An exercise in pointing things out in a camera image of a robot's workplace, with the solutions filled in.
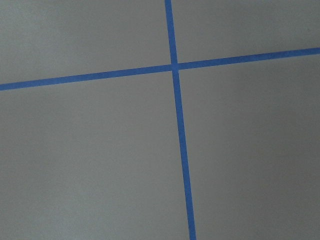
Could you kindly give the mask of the blue tape grid lines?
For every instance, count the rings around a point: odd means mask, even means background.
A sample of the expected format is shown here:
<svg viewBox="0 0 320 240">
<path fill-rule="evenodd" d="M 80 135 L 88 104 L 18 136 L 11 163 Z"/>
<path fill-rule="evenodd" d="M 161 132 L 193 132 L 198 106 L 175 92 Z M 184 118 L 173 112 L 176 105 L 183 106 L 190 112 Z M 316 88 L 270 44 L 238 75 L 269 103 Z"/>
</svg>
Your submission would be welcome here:
<svg viewBox="0 0 320 240">
<path fill-rule="evenodd" d="M 181 84 L 180 84 L 180 71 L 189 70 L 189 69 L 206 68 L 206 67 L 215 67 L 215 66 L 226 66 L 226 65 L 233 65 L 233 64 L 240 64 L 240 63 L 268 61 L 268 60 L 275 60 L 275 59 L 294 58 L 294 57 L 300 57 L 300 56 L 318 55 L 320 53 L 320 49 L 318 47 L 313 47 L 313 48 L 242 55 L 242 56 L 232 56 L 232 57 L 224 57 L 224 58 L 216 58 L 216 59 L 206 59 L 206 60 L 198 60 L 198 61 L 190 61 L 190 62 L 179 62 L 177 45 L 176 45 L 174 11 L 172 8 L 172 2 L 170 0 L 166 0 L 164 2 L 164 5 L 165 5 L 167 33 L 168 33 L 170 64 L 3 83 L 1 84 L 0 89 L 1 91 L 9 91 L 9 90 L 15 90 L 15 89 L 25 89 L 25 88 L 33 88 L 33 87 L 42 87 L 42 86 L 69 84 L 69 83 L 76 83 L 76 82 L 127 77 L 127 76 L 139 76 L 139 75 L 145 75 L 145 74 L 171 72 L 176 119 L 177 119 L 177 131 L 178 131 L 179 151 L 180 151 L 181 168 L 182 168 L 182 176 L 183 176 L 188 233 L 189 233 L 189 239 L 195 240 L 197 238 L 197 234 L 196 234 L 196 223 L 195 223 L 193 197 L 192 197 L 192 185 L 191 185 L 189 160 L 188 160 L 188 148 L 187 148 L 187 140 L 186 140 L 186 133 L 185 133 L 183 101 L 182 101 Z"/>
</svg>

